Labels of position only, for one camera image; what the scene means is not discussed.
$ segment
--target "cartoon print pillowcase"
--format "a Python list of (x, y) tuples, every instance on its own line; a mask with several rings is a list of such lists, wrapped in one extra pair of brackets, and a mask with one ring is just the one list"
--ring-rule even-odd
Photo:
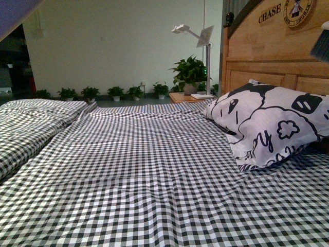
[(270, 166), (329, 136), (329, 96), (266, 84), (227, 93), (204, 116), (227, 129), (240, 171)]

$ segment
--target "bristles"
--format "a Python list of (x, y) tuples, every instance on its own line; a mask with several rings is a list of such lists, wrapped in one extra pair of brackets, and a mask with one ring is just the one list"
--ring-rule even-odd
[(329, 30), (322, 32), (310, 55), (318, 60), (329, 63)]

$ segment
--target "bed frame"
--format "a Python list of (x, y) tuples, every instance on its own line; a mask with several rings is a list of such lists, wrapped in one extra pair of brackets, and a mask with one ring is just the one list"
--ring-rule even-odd
[(302, 25), (291, 28), (284, 17), (294, 2), (249, 1), (224, 29), (222, 95), (249, 79), (329, 95), (329, 64), (309, 55), (323, 31), (321, 25), (329, 21), (328, 2), (302, 0), (304, 7), (313, 2), (313, 8)]

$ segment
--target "floor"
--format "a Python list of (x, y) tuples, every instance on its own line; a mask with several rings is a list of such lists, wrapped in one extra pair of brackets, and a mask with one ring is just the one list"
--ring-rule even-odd
[[(14, 100), (13, 97), (0, 97), (0, 105)], [(169, 104), (170, 97), (166, 96), (164, 99), (157, 99), (152, 95), (147, 95), (146, 98), (141, 98), (138, 101), (124, 99), (118, 102), (110, 100), (109, 97), (99, 97), (96, 99), (97, 105), (99, 107), (128, 107), (131, 105), (146, 105), (146, 104)]]
[(166, 96), (164, 99), (141, 98), (138, 101), (125, 99), (117, 102), (112, 100), (96, 100), (96, 102), (99, 107), (128, 107), (131, 105), (169, 104), (170, 98)]

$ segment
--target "gingham bed sheet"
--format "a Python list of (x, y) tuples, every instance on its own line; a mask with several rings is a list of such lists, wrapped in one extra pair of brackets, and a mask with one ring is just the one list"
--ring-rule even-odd
[(198, 111), (97, 108), (0, 187), (0, 245), (327, 246), (328, 164), (240, 173)]
[(210, 100), (195, 103), (182, 102), (177, 104), (147, 104), (130, 107), (99, 108), (98, 111), (112, 113), (171, 113), (192, 110), (203, 112), (209, 101)]
[(45, 99), (14, 100), (2, 105), (0, 179), (35, 155), (86, 106), (83, 101)]

